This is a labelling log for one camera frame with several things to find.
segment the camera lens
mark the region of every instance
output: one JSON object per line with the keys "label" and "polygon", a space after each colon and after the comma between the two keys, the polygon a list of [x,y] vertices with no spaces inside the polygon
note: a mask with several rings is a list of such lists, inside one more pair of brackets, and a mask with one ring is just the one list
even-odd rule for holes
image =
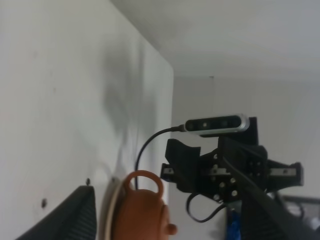
{"label": "camera lens", "polygon": [[204,121],[202,123],[202,126],[201,126],[202,129],[208,129],[209,128],[209,123],[207,121]]}
{"label": "camera lens", "polygon": [[228,127],[228,121],[227,120],[221,121],[221,127],[227,128]]}
{"label": "camera lens", "polygon": [[189,131],[192,131],[194,129],[194,125],[192,124],[192,122],[188,122],[186,124],[186,129]]}

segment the white wall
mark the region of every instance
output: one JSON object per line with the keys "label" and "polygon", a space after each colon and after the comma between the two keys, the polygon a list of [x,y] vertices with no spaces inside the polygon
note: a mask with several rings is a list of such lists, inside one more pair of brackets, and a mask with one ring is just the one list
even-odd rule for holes
{"label": "white wall", "polygon": [[[0,6],[0,238],[17,238],[86,178],[100,224],[110,179],[170,126],[173,69],[109,0]],[[160,172],[168,136],[142,169]]]}
{"label": "white wall", "polygon": [[[186,119],[244,113],[258,118],[260,144],[269,158],[304,167],[304,186],[282,192],[320,198],[320,84],[287,81],[176,78],[174,81],[172,125]],[[217,147],[214,138],[200,138],[174,133],[190,146],[201,146],[207,153]],[[185,212],[187,194],[170,184],[171,218],[179,228],[176,240],[221,240],[224,235],[223,213],[206,223],[196,223]],[[199,218],[208,216],[217,205],[203,198],[195,199],[191,209]]]}

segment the dark spot on wall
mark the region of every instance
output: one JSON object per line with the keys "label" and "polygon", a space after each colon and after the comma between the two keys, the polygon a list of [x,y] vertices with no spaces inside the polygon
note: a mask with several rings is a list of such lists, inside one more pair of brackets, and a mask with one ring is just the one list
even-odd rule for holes
{"label": "dark spot on wall", "polygon": [[44,209],[47,205],[48,205],[47,199],[46,199],[46,198],[42,199],[42,201],[41,201],[41,208]]}

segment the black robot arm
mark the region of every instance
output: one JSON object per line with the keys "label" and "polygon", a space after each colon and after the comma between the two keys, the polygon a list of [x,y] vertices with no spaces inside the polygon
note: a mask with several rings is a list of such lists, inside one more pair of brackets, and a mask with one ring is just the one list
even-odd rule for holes
{"label": "black robot arm", "polygon": [[[255,132],[257,129],[251,129],[251,133]],[[182,192],[201,194],[232,208],[238,206],[243,240],[320,239],[318,233],[267,195],[279,189],[302,186],[301,164],[286,165],[269,160],[257,138],[247,144],[239,134],[236,138],[218,137],[218,148],[202,156],[200,147],[169,139],[165,153],[169,164],[162,165],[161,178],[176,183]]]}

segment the camera housing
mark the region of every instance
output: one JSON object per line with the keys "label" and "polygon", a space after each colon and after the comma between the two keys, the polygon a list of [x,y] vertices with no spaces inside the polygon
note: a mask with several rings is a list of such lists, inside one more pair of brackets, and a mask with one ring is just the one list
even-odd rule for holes
{"label": "camera housing", "polygon": [[243,132],[250,126],[249,118],[243,114],[190,119],[184,130],[196,135],[228,134]]}

